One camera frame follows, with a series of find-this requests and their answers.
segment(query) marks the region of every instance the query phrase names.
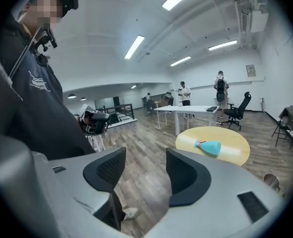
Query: white shoe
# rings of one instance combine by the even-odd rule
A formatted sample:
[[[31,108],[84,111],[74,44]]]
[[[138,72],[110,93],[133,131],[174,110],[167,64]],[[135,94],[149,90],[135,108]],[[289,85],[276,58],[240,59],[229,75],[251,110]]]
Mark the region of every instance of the white shoe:
[[[132,219],[135,219],[139,215],[139,209],[135,207],[131,207],[124,210],[124,213],[126,214],[125,218],[123,219],[124,221],[132,220]]]

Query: wooden floor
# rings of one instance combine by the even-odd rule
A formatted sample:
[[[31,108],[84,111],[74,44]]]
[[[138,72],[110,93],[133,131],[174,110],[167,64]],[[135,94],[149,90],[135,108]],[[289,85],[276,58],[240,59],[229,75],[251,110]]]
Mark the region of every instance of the wooden floor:
[[[115,191],[123,208],[138,207],[140,215],[122,223],[122,232],[142,237],[167,212],[171,196],[170,179],[165,171],[165,149],[175,148],[175,123],[173,114],[168,114],[168,126],[156,128],[157,116],[146,117],[143,109],[135,110],[137,122],[112,128],[104,136],[107,149],[127,148],[126,168]],[[207,126],[205,117],[190,120],[190,127]],[[275,147],[275,123],[262,113],[245,112],[239,132],[250,145],[250,157],[243,166],[258,178],[267,173],[275,174],[281,182],[281,193],[288,198],[293,193],[293,147],[279,140]]]

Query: yellow tabletop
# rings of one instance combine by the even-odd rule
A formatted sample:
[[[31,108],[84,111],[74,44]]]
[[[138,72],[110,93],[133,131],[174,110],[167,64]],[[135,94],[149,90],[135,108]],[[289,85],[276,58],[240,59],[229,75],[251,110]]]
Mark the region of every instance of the yellow tabletop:
[[[217,157],[212,157],[203,150],[195,148],[197,140],[200,142],[219,141],[221,143],[220,154]],[[188,129],[177,136],[175,145],[179,150],[232,162],[239,166],[246,163],[250,154],[249,144],[242,135],[230,129],[214,126]]]

